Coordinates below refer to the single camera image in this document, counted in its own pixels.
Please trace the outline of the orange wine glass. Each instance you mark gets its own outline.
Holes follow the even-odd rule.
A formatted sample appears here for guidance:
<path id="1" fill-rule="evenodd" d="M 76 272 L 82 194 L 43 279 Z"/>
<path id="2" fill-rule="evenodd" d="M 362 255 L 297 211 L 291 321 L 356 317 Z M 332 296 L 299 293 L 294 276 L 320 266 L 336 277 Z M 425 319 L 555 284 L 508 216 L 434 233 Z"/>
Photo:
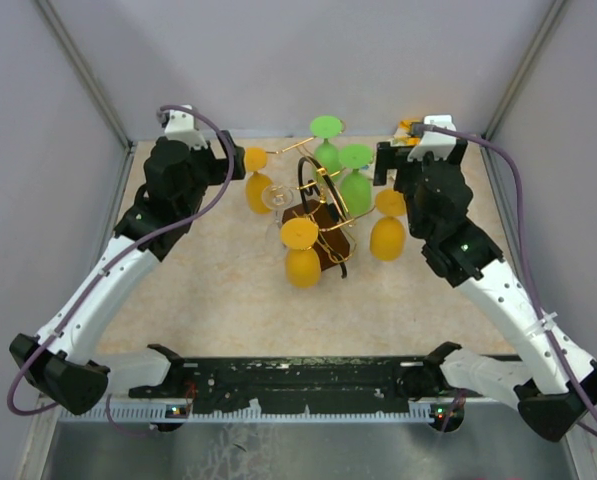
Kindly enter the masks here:
<path id="1" fill-rule="evenodd" d="M 264 190 L 272 184 L 272 180 L 262 170 L 266 167 L 268 154 L 259 147 L 245 150 L 244 165 L 250 173 L 245 185 L 245 196 L 249 209 L 256 214 L 267 214 L 271 209 L 264 203 Z"/>
<path id="2" fill-rule="evenodd" d="M 280 238 L 287 248 L 285 274 L 297 288 L 315 286 L 321 277 L 321 265 L 314 245 L 318 239 L 317 225 L 305 217 L 288 220 L 280 230 Z"/>
<path id="3" fill-rule="evenodd" d="M 382 215 L 370 234 L 370 252 L 380 261 L 394 261 L 404 250 L 406 229 L 400 220 L 407 213 L 404 198 L 394 189 L 380 191 L 375 197 L 375 208 Z"/>

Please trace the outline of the gold wire wine glass rack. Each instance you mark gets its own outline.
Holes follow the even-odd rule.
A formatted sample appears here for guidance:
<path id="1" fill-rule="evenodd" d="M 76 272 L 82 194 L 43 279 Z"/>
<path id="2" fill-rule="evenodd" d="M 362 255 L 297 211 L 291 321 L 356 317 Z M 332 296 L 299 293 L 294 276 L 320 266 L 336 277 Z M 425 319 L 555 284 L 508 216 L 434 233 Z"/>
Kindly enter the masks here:
<path id="1" fill-rule="evenodd" d="M 314 158 L 314 151 L 310 152 L 304 142 L 293 146 L 302 152 L 297 163 L 298 185 L 293 189 L 298 192 L 300 204 L 284 211 L 282 220 L 287 222 L 293 218 L 305 217 L 314 222 L 319 228 L 318 239 L 314 245 L 319 255 L 322 270 L 337 266 L 341 270 L 341 277 L 348 275 L 346 262 L 353 256 L 357 242 L 346 232 L 347 228 L 355 225 L 361 217 L 352 217 L 340 193 L 339 184 L 349 172 L 343 166 L 340 171 L 329 173 Z M 370 181 L 367 173 L 374 161 L 364 167 L 361 172 Z"/>

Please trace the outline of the green wine glass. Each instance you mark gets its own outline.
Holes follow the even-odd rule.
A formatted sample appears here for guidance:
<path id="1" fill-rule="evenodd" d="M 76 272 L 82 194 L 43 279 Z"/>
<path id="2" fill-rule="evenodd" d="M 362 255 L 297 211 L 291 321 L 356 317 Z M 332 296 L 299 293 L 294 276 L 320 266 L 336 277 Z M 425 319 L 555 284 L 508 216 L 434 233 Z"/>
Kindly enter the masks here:
<path id="1" fill-rule="evenodd" d="M 339 151 L 339 161 L 349 172 L 339 184 L 340 193 L 352 217 L 365 214 L 371 208 L 372 185 L 361 170 L 372 160 L 372 150 L 363 144 L 350 144 Z"/>
<path id="2" fill-rule="evenodd" d="M 321 140 L 321 144 L 314 150 L 314 158 L 329 173 L 338 172 L 342 168 L 338 148 L 331 143 L 331 140 L 343 130 L 343 122 L 332 115 L 318 116 L 310 124 L 312 135 Z"/>

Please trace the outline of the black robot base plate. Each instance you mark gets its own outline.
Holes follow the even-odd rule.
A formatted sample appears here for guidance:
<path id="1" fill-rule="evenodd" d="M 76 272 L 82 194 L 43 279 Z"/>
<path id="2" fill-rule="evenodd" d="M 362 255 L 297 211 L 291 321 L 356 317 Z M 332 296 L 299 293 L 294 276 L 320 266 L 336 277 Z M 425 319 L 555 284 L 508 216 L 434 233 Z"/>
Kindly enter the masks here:
<path id="1" fill-rule="evenodd" d="M 409 403 L 457 392 L 420 356 L 207 357 L 176 359 L 157 386 L 133 399 L 180 398 L 197 414 L 257 401 L 264 414 L 406 413 Z"/>

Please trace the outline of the clear wine glass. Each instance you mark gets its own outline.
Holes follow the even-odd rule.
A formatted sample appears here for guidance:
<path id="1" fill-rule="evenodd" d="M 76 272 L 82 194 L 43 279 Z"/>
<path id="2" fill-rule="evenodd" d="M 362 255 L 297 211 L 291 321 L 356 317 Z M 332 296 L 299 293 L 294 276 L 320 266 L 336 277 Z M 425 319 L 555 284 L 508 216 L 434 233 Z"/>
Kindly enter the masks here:
<path id="1" fill-rule="evenodd" d="M 272 213 L 272 221 L 267 227 L 265 239 L 273 241 L 282 227 L 284 211 L 293 206 L 294 190 L 285 185 L 271 184 L 263 190 L 262 201 Z"/>

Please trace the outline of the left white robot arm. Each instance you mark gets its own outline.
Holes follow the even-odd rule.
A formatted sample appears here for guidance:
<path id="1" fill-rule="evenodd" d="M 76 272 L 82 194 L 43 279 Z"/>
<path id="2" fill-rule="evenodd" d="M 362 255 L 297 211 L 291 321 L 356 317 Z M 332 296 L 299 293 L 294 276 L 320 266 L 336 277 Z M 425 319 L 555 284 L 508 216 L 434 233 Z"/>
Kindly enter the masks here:
<path id="1" fill-rule="evenodd" d="M 9 351 L 19 371 L 7 392 L 7 407 L 29 415 L 15 404 L 22 381 L 72 414 L 91 410 L 106 395 L 154 388 L 179 394 L 186 373 L 177 356 L 162 346 L 94 355 L 102 334 L 120 308 L 157 265 L 186 235 L 192 223 L 208 213 L 233 180 L 245 175 L 244 150 L 222 130 L 217 157 L 210 143 L 194 144 L 165 135 L 156 140 L 143 164 L 144 182 L 132 205 L 113 229 L 100 260 L 67 303 L 36 334 L 18 334 Z"/>

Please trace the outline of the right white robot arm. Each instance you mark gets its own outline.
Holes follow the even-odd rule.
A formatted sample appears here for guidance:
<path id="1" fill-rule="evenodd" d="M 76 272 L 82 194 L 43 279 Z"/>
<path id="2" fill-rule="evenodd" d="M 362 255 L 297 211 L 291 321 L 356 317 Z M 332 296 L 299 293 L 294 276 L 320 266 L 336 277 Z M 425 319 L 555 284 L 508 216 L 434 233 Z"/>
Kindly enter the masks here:
<path id="1" fill-rule="evenodd" d="M 516 410 L 541 438 L 560 441 L 597 405 L 597 359 L 573 342 L 553 315 L 536 313 L 502 250 L 468 216 L 473 192 L 461 170 L 467 143 L 420 156 L 388 141 L 376 146 L 373 183 L 387 182 L 405 203 L 409 232 L 431 270 L 476 305 L 514 348 L 505 362 L 445 342 L 403 377 L 410 398 L 464 389 Z"/>

